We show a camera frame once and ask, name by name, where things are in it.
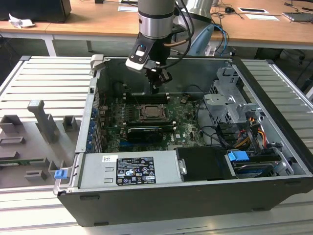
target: paper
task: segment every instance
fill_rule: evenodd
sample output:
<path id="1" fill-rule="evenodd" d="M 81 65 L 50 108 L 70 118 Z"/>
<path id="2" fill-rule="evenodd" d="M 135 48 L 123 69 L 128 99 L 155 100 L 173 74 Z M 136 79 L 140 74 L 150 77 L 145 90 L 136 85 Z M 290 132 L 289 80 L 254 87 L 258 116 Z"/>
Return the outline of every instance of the paper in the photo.
<path id="1" fill-rule="evenodd" d="M 246 14 L 246 16 L 251 20 L 266 20 L 266 21 L 279 21 L 274 16 L 267 16 L 267 15 L 253 15 L 253 14 Z"/>
<path id="2" fill-rule="evenodd" d="M 34 23 L 29 19 L 21 20 L 11 16 L 11 14 L 9 14 L 9 16 L 10 16 L 9 22 L 16 28 L 35 26 Z"/>
<path id="3" fill-rule="evenodd" d="M 118 11 L 130 11 L 130 12 L 137 12 L 138 7 L 132 7 L 132 6 L 119 6 Z"/>

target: blue latch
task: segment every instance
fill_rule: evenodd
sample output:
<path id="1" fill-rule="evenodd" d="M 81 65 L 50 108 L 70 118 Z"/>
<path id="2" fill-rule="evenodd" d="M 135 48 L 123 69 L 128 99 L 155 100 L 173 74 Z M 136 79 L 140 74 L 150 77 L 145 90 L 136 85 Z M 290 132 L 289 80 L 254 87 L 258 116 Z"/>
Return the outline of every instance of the blue latch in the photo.
<path id="1" fill-rule="evenodd" d="M 54 173 L 54 179 L 67 179 L 67 170 L 56 170 Z"/>
<path id="2" fill-rule="evenodd" d="M 250 160 L 248 154 L 245 151 L 231 151 L 228 154 L 231 161 L 248 161 Z"/>

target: black plastic cover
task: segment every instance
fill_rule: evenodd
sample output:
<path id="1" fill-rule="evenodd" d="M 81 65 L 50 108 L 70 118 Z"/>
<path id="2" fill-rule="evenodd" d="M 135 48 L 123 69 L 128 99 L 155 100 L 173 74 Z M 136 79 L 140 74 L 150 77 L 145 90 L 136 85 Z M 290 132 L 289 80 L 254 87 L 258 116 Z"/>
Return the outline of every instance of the black plastic cover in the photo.
<path id="1" fill-rule="evenodd" d="M 177 157 L 184 159 L 187 174 L 183 181 L 227 180 L 232 179 L 227 165 L 226 150 L 221 147 L 188 147 L 177 148 Z"/>

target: desk leg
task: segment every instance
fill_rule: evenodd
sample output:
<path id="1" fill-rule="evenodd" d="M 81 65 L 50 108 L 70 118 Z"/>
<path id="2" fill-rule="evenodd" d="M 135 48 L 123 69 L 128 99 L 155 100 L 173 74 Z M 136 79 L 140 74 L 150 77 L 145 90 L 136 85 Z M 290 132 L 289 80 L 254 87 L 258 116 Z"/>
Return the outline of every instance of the desk leg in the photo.
<path id="1" fill-rule="evenodd" d="M 88 52 L 93 52 L 92 50 L 92 45 L 91 45 L 91 41 L 86 41 L 87 42 L 87 49 L 88 49 Z"/>
<path id="2" fill-rule="evenodd" d="M 43 35 L 42 39 L 45 41 L 45 46 L 48 49 L 49 56 L 57 56 L 57 53 L 53 44 L 53 36 L 52 35 Z"/>

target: white sticker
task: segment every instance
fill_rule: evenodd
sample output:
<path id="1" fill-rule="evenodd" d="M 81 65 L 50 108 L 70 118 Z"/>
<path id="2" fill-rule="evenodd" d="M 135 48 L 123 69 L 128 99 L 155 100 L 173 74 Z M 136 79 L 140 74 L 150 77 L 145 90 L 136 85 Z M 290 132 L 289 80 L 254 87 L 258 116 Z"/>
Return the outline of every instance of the white sticker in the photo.
<path id="1" fill-rule="evenodd" d="M 146 180 L 154 180 L 155 176 L 146 176 Z"/>
<path id="2" fill-rule="evenodd" d="M 102 156 L 103 163 L 115 163 L 118 155 L 104 155 Z"/>

